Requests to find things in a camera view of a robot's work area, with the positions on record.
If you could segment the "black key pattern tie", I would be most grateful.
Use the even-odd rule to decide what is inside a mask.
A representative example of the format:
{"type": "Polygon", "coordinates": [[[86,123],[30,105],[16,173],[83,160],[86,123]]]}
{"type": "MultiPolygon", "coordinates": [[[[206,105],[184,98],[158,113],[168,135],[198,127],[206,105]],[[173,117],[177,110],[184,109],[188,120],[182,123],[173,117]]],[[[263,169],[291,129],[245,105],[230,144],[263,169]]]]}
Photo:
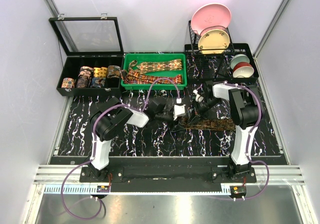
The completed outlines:
{"type": "Polygon", "coordinates": [[[180,125],[185,129],[190,130],[205,130],[205,131],[235,131],[236,125],[231,119],[200,119],[195,122],[188,122],[186,118],[180,121],[180,125]]]}

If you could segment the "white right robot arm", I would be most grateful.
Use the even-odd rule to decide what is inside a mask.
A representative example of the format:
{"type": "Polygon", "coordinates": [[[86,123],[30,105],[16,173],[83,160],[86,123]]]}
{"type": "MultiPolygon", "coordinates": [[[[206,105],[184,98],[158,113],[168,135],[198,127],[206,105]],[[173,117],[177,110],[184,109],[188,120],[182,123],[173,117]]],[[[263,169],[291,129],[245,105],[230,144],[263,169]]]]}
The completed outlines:
{"type": "Polygon", "coordinates": [[[235,125],[235,139],[227,176],[230,181],[239,182],[251,172],[254,136],[265,114],[257,88],[254,85],[243,86],[227,81],[208,81],[203,86],[204,94],[200,94],[197,88],[193,90],[196,116],[201,117],[221,100],[229,102],[231,120],[235,125]]]}

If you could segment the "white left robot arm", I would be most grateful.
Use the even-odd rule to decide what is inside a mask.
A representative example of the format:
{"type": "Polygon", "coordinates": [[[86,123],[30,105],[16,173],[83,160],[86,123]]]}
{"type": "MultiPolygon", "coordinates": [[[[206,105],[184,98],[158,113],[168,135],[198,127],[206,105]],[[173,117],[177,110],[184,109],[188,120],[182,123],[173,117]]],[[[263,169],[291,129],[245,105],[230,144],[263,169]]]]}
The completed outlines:
{"type": "Polygon", "coordinates": [[[165,99],[157,97],[152,100],[146,110],[139,111],[121,104],[120,100],[112,97],[104,106],[90,117],[92,153],[88,164],[92,177],[97,182],[103,182],[108,177],[109,153],[112,140],[120,133],[125,125],[144,128],[152,121],[174,123],[174,109],[167,107],[165,99]]]}

